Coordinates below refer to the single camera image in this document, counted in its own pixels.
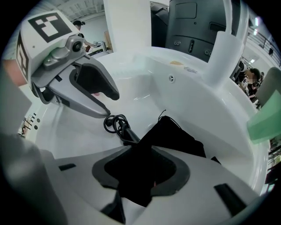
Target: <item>gray metal part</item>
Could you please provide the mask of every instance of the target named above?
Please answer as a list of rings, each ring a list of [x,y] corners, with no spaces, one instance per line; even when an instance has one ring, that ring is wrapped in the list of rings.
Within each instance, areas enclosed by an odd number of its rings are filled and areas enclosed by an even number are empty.
[[[43,92],[41,92],[40,88],[38,88],[36,85],[34,85],[34,83],[32,83],[32,92],[36,97],[40,98],[41,102],[45,105],[48,105],[54,99],[54,96],[53,96],[52,99],[47,101],[43,96]]]
[[[31,102],[15,86],[2,65],[0,65],[0,96],[0,133],[16,134]]]
[[[67,225],[65,210],[53,190],[37,146],[17,134],[0,133],[0,143],[1,170],[13,195],[24,199],[30,209],[36,209],[35,214],[31,212],[33,217],[39,215],[46,224]],[[23,206],[21,198],[12,197]]]
[[[108,189],[97,184],[91,174],[91,167],[99,159],[122,151],[124,148],[119,147],[92,155],[59,159],[56,160],[56,167],[74,163],[76,167],[63,171],[63,176],[77,195],[96,209],[100,209],[112,201],[113,195],[109,197]],[[177,225],[214,225],[222,223],[230,219],[231,214],[214,186],[223,183],[227,183],[246,205],[258,198],[258,195],[247,184],[217,162],[172,149],[156,148],[183,160],[189,166],[191,175],[186,185],[178,193],[172,196],[153,197],[144,212],[133,223],[134,225],[175,223]]]
[[[63,175],[63,172],[61,172],[60,169],[58,168],[58,163],[54,159],[51,152],[46,150],[41,150],[40,154],[43,163],[45,165],[50,183],[65,211],[68,225],[120,224],[117,221],[111,219],[110,217],[104,215],[99,210],[95,209],[95,206],[89,204],[87,200],[83,199],[79,195],[79,193],[75,191],[75,189],[68,182],[66,177]],[[112,195],[113,193],[115,193],[115,190],[108,189],[108,191],[102,190],[102,192],[99,192],[98,190],[100,189],[98,185],[96,185],[96,188],[97,188],[97,195],[101,193],[104,194],[102,195],[102,197],[104,198],[103,202],[108,201],[109,203],[111,203],[113,201]]]
[[[214,189],[214,186],[223,183],[227,183],[246,205],[258,197],[246,183],[212,160],[158,148],[183,160],[189,166],[191,175],[178,193],[153,197],[134,225],[214,225],[230,219],[229,211]]]
[[[281,70],[277,67],[271,67],[256,93],[261,106],[266,104],[275,91],[281,94]]]
[[[92,99],[88,98],[70,83],[69,75],[73,70],[75,70],[75,67],[72,65],[65,68],[59,74],[62,80],[59,82],[54,79],[49,84],[49,88],[59,98],[63,98],[68,101],[68,107],[77,112],[83,113],[94,118],[103,118],[105,116],[108,116],[109,114],[106,110],[106,107],[102,108],[100,105],[95,103]]]
[[[105,79],[107,79],[107,81],[110,83],[111,89],[114,89],[115,91],[119,92],[113,78],[111,77],[111,75],[109,74],[107,69],[104,67],[104,65],[101,64],[98,60],[86,55],[85,57],[79,58],[75,62],[79,63],[81,65],[83,65],[85,63],[89,63],[89,64],[92,64],[92,65],[98,67],[101,70],[101,73],[102,73],[101,75]]]
[[[39,88],[46,87],[62,70],[84,56],[86,52],[83,48],[78,52],[72,50],[73,44],[77,41],[82,41],[83,43],[83,38],[77,35],[70,36],[65,47],[54,49],[32,74],[31,81]]]
[[[93,165],[118,151],[126,151],[130,147],[118,147],[105,152],[98,152],[91,155],[71,157],[56,160],[56,165],[61,166],[73,163],[76,167],[62,171],[62,174],[70,184],[71,188],[87,203],[97,210],[103,209],[114,200],[116,191],[104,188],[92,175]]]

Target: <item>black garment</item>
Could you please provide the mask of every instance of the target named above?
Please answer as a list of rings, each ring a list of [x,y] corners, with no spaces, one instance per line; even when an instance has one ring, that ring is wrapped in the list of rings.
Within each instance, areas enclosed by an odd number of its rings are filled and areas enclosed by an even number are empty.
[[[245,63],[243,63],[242,61],[239,62],[238,66],[241,68],[241,72],[235,76],[235,82],[236,84],[239,84],[239,82],[242,82],[244,79],[244,72],[247,69],[247,66]]]
[[[84,38],[84,35],[82,33],[79,33],[78,36]]]
[[[144,145],[174,149],[206,158],[203,144],[178,127],[168,116],[162,116],[141,139],[139,146]]]
[[[248,84],[248,91],[249,91],[249,96],[256,94],[256,92],[258,91],[257,88],[252,89],[252,84]]]

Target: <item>person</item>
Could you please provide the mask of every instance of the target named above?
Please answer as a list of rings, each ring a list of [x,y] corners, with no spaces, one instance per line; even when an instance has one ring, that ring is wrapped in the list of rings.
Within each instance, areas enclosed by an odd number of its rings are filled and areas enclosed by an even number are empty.
[[[240,88],[249,96],[248,84],[253,84],[260,80],[260,72],[256,68],[250,68],[241,72],[238,77]]]
[[[73,25],[74,25],[78,30],[81,30],[81,27],[82,27],[83,25],[85,25],[85,22],[81,22],[80,20],[76,20],[76,21],[73,22]],[[86,39],[85,39],[85,37],[84,37],[84,35],[83,35],[82,33],[79,33],[78,36],[84,38],[84,44],[85,44],[85,45],[88,45],[88,46],[91,46],[91,47],[96,47],[96,46],[97,46],[97,45],[96,45],[96,42],[94,42],[94,43],[92,44],[92,43],[86,41]]]
[[[272,57],[273,49],[271,47],[272,47],[272,44],[270,44],[270,48],[269,48],[268,54]]]

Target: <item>ceiling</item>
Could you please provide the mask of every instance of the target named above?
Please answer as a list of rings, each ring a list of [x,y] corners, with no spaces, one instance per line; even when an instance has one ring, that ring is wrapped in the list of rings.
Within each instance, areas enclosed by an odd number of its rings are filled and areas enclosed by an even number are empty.
[[[104,3],[103,0],[42,0],[30,11],[29,15],[52,10],[59,10],[70,21],[74,21],[104,12]]]
[[[250,62],[251,60],[257,61],[257,60],[259,59],[259,55],[256,54],[253,50],[251,50],[251,49],[248,48],[248,47],[245,47],[242,56],[243,56],[245,59],[247,59],[249,62]]]

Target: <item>white wall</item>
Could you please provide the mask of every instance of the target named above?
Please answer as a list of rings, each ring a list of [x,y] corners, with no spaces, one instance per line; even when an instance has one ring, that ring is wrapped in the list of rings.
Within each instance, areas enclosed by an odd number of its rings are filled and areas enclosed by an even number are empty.
[[[80,32],[88,42],[93,43],[94,41],[105,41],[104,32],[107,30],[106,18],[105,15],[103,15],[85,21],[85,25],[82,26]]]
[[[149,0],[104,0],[104,10],[114,52],[151,46]]]
[[[260,56],[254,52],[253,50],[251,50],[248,46],[245,46],[244,51],[242,56],[247,59],[249,62],[253,59],[255,61],[257,61]]]

